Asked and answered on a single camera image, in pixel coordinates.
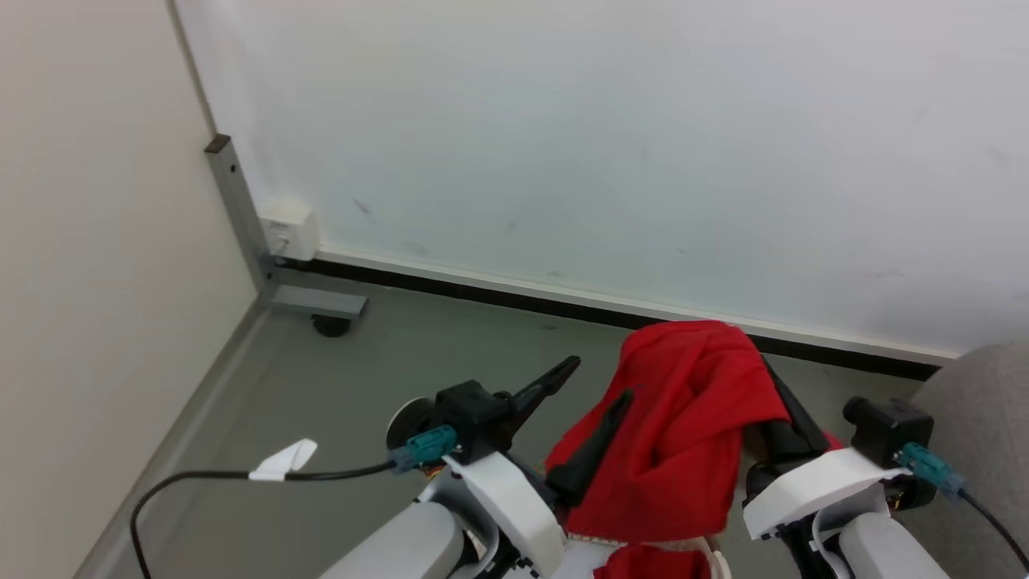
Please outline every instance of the beige wall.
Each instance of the beige wall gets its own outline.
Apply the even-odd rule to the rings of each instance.
[[[161,0],[0,2],[0,577],[67,578],[254,297]]]

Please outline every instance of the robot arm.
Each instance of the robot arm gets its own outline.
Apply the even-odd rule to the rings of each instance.
[[[891,518],[935,496],[933,484],[898,464],[909,443],[928,445],[932,419],[904,402],[881,406],[855,398],[844,409],[856,427],[852,446],[826,453],[815,422],[769,372],[790,423],[758,427],[767,457],[747,473],[743,508],[751,539],[781,539],[802,579],[946,578]]]
[[[632,393],[608,409],[568,463],[545,477],[507,450],[532,412],[578,365],[578,358],[569,358],[514,395],[492,395],[468,382],[439,392],[434,401],[409,403],[394,417],[387,446],[394,456],[418,456],[418,468],[432,473],[432,480],[413,505],[322,579],[495,579],[513,567],[552,577],[565,555],[559,518],[586,496]],[[438,429],[453,432],[454,440],[433,447],[428,461],[419,448],[406,448],[426,435],[449,440],[431,436]]]

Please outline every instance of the black cable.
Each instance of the black cable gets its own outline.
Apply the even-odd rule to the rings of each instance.
[[[388,471],[394,467],[393,461],[387,461],[381,465],[354,469],[352,471],[338,471],[331,473],[286,473],[285,480],[291,482],[320,482],[326,480],[345,480],[348,478],[358,478],[374,475],[383,471]],[[143,544],[139,540],[139,514],[143,511],[143,506],[153,496],[172,484],[186,479],[221,479],[221,480],[250,480],[249,471],[185,471],[176,473],[165,480],[153,485],[149,491],[140,497],[139,502],[133,507],[132,515],[129,516],[129,533],[132,535],[132,546],[136,550],[136,562],[139,563],[139,570],[143,573],[143,579],[153,579],[150,576],[150,568],[146,565],[143,556]]]
[[[1000,533],[1000,536],[1004,538],[1004,541],[1007,542],[1007,546],[1010,547],[1013,551],[1015,551],[1015,555],[1019,557],[1019,562],[1022,564],[1022,567],[1025,568],[1027,572],[1029,572],[1029,557],[1026,557],[1026,554],[1022,550],[1022,547],[1019,547],[1019,544],[1015,542],[1015,538],[1012,537],[1012,534],[1008,533],[1006,529],[1004,529],[1003,524],[1000,524],[1000,521],[997,520],[997,517],[993,516],[993,513],[988,511],[986,507],[984,507],[979,503],[979,501],[972,499],[971,495],[968,495],[968,493],[964,488],[958,490],[958,497],[964,499],[966,503],[971,505],[973,509],[975,509],[977,511],[979,511],[981,515],[986,517],[986,520],[990,521],[990,524],[992,524],[993,528],[997,530],[997,533]]]

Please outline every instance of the black baseboard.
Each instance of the black baseboard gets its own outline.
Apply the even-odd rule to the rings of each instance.
[[[286,259],[282,266],[286,268],[327,275],[330,277],[350,279],[353,281],[362,281],[364,283],[375,283],[376,285],[412,289],[412,291],[415,292],[423,292],[425,294],[433,294],[436,296],[447,296],[449,298],[457,298],[459,300],[469,300],[472,302],[492,304],[505,309],[534,312],[558,318],[580,320],[582,322],[592,322],[594,324],[603,324],[617,328],[628,328],[630,330],[638,330],[644,326],[667,322],[667,320],[657,318],[619,314],[602,309],[577,306],[554,300],[544,300],[542,298],[530,298],[527,296],[519,296],[518,294],[509,294],[507,292],[498,292],[496,289],[482,289],[478,287],[471,287],[469,285],[462,285],[460,283],[452,283],[450,281],[437,281],[414,275],[390,273],[320,259],[314,259],[312,261]],[[918,362],[909,362],[884,356],[853,353],[837,349],[828,349],[825,347],[813,347],[811,345],[792,342],[789,340],[779,340],[776,338],[766,338],[762,336],[750,336],[750,340],[762,354],[784,356],[788,358],[795,358],[797,360],[817,362],[818,364],[852,368],[854,370],[875,372],[877,374],[886,374],[900,378],[911,378],[913,381],[926,381],[933,374],[933,372],[939,369],[938,366],[933,366],[931,364],[921,364]]]

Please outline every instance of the metal bracket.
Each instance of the metal bracket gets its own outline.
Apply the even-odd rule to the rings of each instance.
[[[258,300],[274,310],[341,320],[360,318],[368,301],[363,296],[326,292],[324,289],[288,285],[279,281],[279,267],[264,239],[257,208],[250,196],[250,188],[232,137],[218,134],[204,152],[211,164],[236,239],[240,242],[240,249],[257,288]]]

